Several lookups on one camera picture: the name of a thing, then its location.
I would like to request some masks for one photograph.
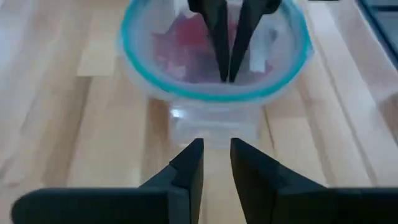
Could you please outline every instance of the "wooden surface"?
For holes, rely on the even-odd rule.
[[[398,186],[398,73],[354,1],[299,2],[315,55],[264,108],[260,148],[326,186]],[[0,6],[0,223],[40,187],[133,187],[181,150],[114,47],[129,0]],[[201,223],[244,223],[229,152],[205,149]]]

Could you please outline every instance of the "teal lid rim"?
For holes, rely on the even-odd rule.
[[[149,1],[148,0],[132,0],[130,5],[126,9],[126,13],[121,25],[121,38],[122,45],[124,49],[124,53],[126,54],[128,60],[132,63],[132,65],[136,68],[136,70],[151,84],[156,86],[157,88],[162,89],[163,91],[176,94],[178,96],[182,96],[184,98],[190,98],[193,100],[203,100],[210,102],[219,102],[219,103],[227,103],[227,102],[236,102],[236,101],[252,101],[258,100],[260,98],[265,98],[271,96],[273,93],[276,93],[278,90],[282,89],[288,83],[290,83],[299,73],[300,69],[304,66],[304,63],[307,60],[308,51],[312,50],[312,45],[310,41],[310,36],[307,30],[307,25],[305,23],[305,18],[303,14],[299,11],[299,9],[291,2],[291,0],[284,0],[285,4],[289,4],[290,7],[297,11],[300,17],[300,26],[301,26],[301,35],[304,41],[303,47],[300,51],[298,60],[294,65],[292,65],[287,72],[286,75],[278,82],[273,84],[270,87],[254,90],[250,93],[242,93],[238,95],[212,95],[207,93],[200,93],[195,91],[189,91],[182,88],[179,88],[175,85],[171,85],[158,79],[155,75],[151,74],[138,59],[135,54],[135,48],[131,47],[131,41],[129,38],[129,29],[131,28],[132,22],[137,21],[139,14],[142,9]]]

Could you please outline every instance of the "plastic container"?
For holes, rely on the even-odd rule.
[[[233,43],[242,1],[227,2]],[[235,83],[221,82],[205,23],[189,11],[186,0],[133,0],[123,20],[121,47],[137,71],[129,74],[131,80],[170,102],[174,142],[207,137],[215,146],[231,137],[257,139],[261,106],[297,76],[313,53],[304,16],[291,0],[263,16]]]

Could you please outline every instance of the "wooden table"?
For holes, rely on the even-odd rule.
[[[398,73],[352,0],[300,1],[315,56],[264,108],[260,148],[326,186],[398,186]],[[41,187],[133,187],[181,150],[114,47],[129,0],[0,8],[0,223]],[[205,149],[202,223],[244,223],[228,150]]]

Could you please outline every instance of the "clear plastic container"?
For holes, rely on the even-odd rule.
[[[233,43],[242,1],[227,2]],[[291,0],[262,17],[234,83],[221,82],[205,23],[187,0],[132,0],[121,49],[137,71],[131,80],[170,102],[176,144],[201,137],[227,147],[231,137],[257,139],[261,106],[292,82],[313,53],[304,16]]]

